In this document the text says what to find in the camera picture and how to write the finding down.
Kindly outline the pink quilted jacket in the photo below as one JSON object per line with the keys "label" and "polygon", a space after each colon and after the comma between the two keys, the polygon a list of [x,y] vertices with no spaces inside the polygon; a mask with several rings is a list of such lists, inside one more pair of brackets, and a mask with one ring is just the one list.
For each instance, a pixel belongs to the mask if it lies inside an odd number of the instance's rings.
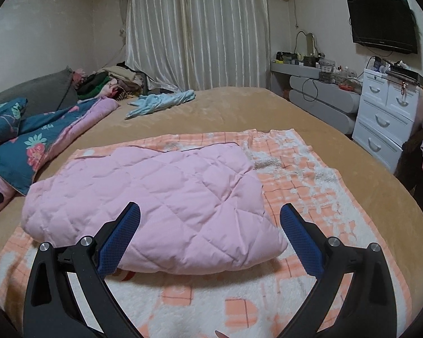
{"label": "pink quilted jacket", "polygon": [[264,209],[254,164],[235,143],[160,152],[125,146],[80,156],[31,185],[21,225],[34,240],[70,246],[129,204],[141,221],[119,266],[208,275],[276,258],[287,238]]}

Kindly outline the pile of mixed clothes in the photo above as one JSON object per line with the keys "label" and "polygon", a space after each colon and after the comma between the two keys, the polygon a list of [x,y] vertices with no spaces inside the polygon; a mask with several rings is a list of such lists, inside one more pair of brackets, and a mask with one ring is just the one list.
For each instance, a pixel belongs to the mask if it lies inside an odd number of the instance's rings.
{"label": "pile of mixed clothes", "polygon": [[124,63],[104,67],[90,75],[84,70],[75,70],[72,84],[78,101],[100,97],[123,101],[149,93],[148,75],[132,70]]}

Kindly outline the blue floral pink quilt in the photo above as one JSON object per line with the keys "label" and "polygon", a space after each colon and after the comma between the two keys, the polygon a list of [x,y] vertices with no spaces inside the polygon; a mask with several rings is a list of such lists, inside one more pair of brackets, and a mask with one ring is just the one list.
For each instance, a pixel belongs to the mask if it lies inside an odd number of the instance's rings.
{"label": "blue floral pink quilt", "polygon": [[0,143],[0,212],[16,194],[28,193],[48,161],[118,107],[114,99],[88,99],[56,112],[22,118],[17,136]]}

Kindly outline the blue floral pillow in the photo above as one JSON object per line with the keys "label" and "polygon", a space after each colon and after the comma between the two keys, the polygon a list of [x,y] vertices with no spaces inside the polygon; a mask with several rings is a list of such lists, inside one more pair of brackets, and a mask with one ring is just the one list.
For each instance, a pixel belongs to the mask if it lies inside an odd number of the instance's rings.
{"label": "blue floral pillow", "polygon": [[25,98],[12,99],[0,104],[0,143],[17,136],[27,104]]}

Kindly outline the grey pillow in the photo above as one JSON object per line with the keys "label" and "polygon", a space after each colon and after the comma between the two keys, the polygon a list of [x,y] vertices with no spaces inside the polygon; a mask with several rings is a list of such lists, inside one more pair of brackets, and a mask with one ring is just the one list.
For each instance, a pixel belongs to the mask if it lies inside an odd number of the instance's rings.
{"label": "grey pillow", "polygon": [[26,98],[23,118],[69,108],[77,103],[73,76],[74,71],[66,67],[62,71],[21,83],[1,92],[0,104]]}

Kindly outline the tan bed sheet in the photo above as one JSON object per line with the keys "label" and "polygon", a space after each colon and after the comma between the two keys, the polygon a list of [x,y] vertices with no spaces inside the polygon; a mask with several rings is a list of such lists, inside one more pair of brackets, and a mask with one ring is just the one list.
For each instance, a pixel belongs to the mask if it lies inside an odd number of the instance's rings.
{"label": "tan bed sheet", "polygon": [[[61,137],[39,179],[75,153],[133,143],[158,151],[240,144],[261,174],[267,214],[290,202],[327,236],[381,245],[396,294],[397,331],[423,337],[423,214],[377,160],[334,128],[262,88],[216,88],[193,101],[132,120],[128,104],[102,99]],[[144,337],[275,337],[314,284],[288,249],[240,272],[136,274],[107,279]]]}

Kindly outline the light blue garment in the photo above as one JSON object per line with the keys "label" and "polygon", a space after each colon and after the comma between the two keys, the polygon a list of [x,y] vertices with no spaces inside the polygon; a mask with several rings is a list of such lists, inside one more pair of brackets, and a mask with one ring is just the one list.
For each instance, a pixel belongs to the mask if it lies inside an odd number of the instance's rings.
{"label": "light blue garment", "polygon": [[129,105],[133,106],[133,109],[126,114],[125,119],[130,120],[135,117],[160,112],[180,104],[185,104],[194,99],[194,90],[176,92],[172,94],[162,93],[142,95],[136,101],[131,101],[129,103]]}

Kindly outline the white drawer cabinet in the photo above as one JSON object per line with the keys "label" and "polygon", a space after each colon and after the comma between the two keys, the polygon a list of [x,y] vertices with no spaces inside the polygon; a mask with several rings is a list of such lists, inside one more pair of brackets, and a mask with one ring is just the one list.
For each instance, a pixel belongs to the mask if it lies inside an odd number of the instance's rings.
{"label": "white drawer cabinet", "polygon": [[390,173],[402,145],[423,123],[423,89],[386,73],[364,70],[352,139]]}

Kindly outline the striped beige curtain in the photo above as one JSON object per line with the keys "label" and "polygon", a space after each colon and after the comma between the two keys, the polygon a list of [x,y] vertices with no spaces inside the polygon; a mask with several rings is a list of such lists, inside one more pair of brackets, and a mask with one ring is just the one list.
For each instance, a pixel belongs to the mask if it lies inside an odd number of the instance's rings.
{"label": "striped beige curtain", "polygon": [[125,63],[169,90],[268,82],[267,0],[127,0]]}

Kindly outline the black wall television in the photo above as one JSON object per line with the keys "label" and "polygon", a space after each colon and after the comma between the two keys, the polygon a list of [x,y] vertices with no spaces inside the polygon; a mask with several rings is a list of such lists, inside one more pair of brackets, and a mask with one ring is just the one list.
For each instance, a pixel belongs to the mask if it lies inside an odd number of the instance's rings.
{"label": "black wall television", "polygon": [[416,19],[407,0],[348,0],[352,41],[369,48],[417,54]]}

